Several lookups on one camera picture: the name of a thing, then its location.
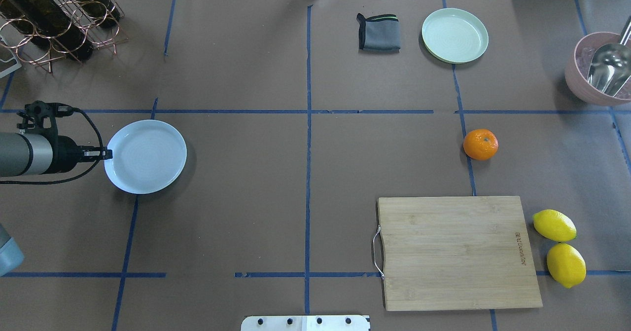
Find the light blue plate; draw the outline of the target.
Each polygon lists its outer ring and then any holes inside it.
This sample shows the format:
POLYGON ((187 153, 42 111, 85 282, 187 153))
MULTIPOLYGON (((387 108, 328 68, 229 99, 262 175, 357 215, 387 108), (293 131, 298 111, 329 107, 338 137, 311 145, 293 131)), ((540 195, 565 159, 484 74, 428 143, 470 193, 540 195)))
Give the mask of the light blue plate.
POLYGON ((151 194, 173 183, 185 167, 188 149, 181 133, 156 119, 122 127, 107 144, 112 158, 105 173, 116 187, 132 194, 151 194))

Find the orange fruit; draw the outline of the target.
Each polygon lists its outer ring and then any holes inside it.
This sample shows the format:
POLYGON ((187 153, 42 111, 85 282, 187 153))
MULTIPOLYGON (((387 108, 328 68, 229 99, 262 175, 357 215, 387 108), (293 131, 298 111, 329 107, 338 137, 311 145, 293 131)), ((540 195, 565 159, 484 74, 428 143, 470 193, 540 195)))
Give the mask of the orange fruit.
POLYGON ((496 135, 487 129, 475 129, 466 134, 463 149, 469 158, 474 160, 489 160, 499 149, 496 135))

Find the green plate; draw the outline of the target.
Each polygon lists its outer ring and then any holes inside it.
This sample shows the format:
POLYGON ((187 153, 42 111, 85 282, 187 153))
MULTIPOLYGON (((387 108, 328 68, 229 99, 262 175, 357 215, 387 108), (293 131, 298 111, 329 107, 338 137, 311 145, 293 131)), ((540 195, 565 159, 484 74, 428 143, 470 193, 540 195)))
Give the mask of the green plate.
POLYGON ((438 9, 429 14, 420 35, 428 52, 449 64, 475 61, 486 52, 490 42, 482 21, 456 8, 438 9))

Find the middle dark wine bottle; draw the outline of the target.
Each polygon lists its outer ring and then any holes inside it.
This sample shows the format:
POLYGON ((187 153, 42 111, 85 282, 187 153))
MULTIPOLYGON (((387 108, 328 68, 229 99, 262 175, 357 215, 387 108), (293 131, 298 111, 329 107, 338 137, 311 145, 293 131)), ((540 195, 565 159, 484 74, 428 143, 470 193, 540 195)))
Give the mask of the middle dark wine bottle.
POLYGON ((55 0, 10 0, 31 22, 38 34, 48 38, 57 52, 85 63, 92 57, 93 45, 55 0))

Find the front dark wine bottle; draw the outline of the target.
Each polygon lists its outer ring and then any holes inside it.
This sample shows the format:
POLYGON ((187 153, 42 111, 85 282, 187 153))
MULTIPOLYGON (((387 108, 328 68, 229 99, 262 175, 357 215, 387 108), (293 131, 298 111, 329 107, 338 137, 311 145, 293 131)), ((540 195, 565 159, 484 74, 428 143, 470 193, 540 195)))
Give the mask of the front dark wine bottle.
POLYGON ((23 12, 10 0, 0 0, 0 14, 4 19, 9 21, 10 25, 16 28, 20 34, 24 35, 30 43, 36 44, 34 26, 25 18, 23 12))

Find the folded grey cloth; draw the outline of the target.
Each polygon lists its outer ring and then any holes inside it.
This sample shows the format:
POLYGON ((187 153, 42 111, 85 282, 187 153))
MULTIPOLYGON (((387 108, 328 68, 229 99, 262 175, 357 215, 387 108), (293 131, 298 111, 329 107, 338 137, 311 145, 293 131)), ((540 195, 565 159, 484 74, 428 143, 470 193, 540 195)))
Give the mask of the folded grey cloth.
POLYGON ((361 51, 395 53, 401 49, 400 22, 394 14, 366 18, 358 13, 358 49, 361 51))

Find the bamboo cutting board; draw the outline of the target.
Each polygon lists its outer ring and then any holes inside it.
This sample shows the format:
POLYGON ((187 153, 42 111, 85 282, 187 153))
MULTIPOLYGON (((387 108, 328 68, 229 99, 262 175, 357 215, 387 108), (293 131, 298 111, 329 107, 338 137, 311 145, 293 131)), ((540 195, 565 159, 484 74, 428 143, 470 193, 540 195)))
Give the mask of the bamboo cutting board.
POLYGON ((541 308, 519 196, 377 200, 388 312, 541 308))

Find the left yellow lemon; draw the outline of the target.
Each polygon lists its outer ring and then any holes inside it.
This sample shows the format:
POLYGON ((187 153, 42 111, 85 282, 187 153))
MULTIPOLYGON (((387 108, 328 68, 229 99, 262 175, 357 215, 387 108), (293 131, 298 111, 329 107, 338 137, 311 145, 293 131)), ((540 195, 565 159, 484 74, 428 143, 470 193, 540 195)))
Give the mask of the left yellow lemon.
POLYGON ((565 243, 577 237, 577 228, 565 214, 546 209, 532 216, 534 229, 543 237, 558 243, 565 243))

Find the yellow lemon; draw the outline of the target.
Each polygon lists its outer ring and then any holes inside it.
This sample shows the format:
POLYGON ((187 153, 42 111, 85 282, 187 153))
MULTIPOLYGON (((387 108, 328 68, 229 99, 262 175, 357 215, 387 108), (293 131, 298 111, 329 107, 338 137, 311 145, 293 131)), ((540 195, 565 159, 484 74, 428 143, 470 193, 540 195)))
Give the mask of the yellow lemon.
POLYGON ((581 253, 567 243, 558 243, 550 248, 546 266, 551 277, 567 289, 586 279, 587 268, 581 253))
POLYGON ((565 214, 546 209, 532 216, 534 229, 543 237, 558 243, 565 243, 577 237, 577 228, 565 214))

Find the right yellow lemon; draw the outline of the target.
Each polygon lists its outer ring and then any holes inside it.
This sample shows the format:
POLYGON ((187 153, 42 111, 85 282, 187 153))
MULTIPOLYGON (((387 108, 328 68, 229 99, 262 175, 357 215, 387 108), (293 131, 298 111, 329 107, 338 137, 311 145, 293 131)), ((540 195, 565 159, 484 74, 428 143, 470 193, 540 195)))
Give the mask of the right yellow lemon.
POLYGON ((587 268, 581 253, 567 243, 558 243, 550 248, 546 266, 551 277, 567 289, 586 279, 587 268))

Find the pink bowl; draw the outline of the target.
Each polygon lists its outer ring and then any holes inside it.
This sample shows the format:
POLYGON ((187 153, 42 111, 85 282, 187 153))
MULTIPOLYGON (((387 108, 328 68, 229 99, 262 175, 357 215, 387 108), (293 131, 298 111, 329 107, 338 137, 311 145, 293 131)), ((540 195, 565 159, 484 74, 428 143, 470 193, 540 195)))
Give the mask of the pink bowl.
POLYGON ((595 106, 615 107, 630 104, 630 81, 609 96, 591 86, 587 81, 590 62, 595 50, 600 46, 616 41, 619 34, 613 32, 595 32, 583 36, 574 46, 565 67, 565 82, 570 91, 580 100, 595 106))

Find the metal scoop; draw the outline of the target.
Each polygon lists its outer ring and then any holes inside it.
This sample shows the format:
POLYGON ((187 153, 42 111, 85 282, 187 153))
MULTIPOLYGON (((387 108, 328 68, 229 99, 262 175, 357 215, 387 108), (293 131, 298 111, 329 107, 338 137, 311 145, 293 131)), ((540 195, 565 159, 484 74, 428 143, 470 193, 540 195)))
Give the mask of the metal scoop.
POLYGON ((591 59, 587 81, 605 95, 615 97, 631 74, 631 18, 628 18, 616 42, 600 46, 591 59))

